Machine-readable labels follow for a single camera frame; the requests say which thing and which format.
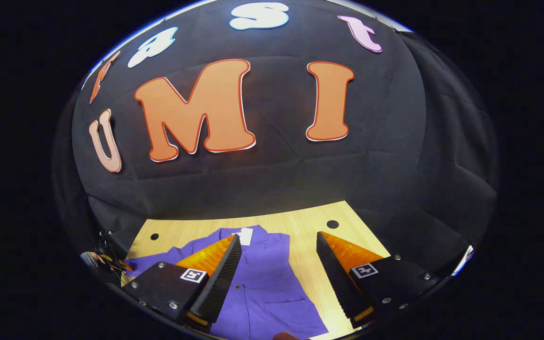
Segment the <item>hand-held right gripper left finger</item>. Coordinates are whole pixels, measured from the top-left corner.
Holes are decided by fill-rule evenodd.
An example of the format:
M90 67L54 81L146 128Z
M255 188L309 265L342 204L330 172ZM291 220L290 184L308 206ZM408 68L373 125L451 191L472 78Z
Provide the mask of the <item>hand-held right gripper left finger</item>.
M158 261L121 289L169 321L207 331L220 315L241 256L240 237L231 234L184 260Z

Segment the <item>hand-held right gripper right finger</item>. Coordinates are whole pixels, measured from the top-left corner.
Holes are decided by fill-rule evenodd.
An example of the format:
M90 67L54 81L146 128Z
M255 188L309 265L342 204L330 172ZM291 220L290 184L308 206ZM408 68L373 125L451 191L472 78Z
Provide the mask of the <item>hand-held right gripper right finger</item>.
M354 328L404 314L441 283L441 278L401 256L382 257L320 231L316 252L335 296Z

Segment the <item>purple shirt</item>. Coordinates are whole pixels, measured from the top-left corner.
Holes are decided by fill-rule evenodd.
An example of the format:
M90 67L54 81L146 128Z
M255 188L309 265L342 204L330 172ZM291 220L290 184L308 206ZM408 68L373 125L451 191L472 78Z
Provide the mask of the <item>purple shirt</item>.
M270 234L259 225L220 228L181 248L129 259L132 271L127 276L136 277L158 261L177 264L233 234L247 243L242 246L231 288L210 333L227 340L272 340L283 332L309 339L328 333L289 264L289 235Z

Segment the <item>white printed object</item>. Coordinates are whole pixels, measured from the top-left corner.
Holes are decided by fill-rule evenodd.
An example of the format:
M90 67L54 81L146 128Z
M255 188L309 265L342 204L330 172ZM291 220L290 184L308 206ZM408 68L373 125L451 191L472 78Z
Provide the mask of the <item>white printed object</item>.
M456 276L460 273L460 271L463 269L464 265L467 264L467 262L473 257L475 253L475 250L472 245L469 245L466 249L466 252L460 259L458 265L456 265L455 269L452 271L451 276Z

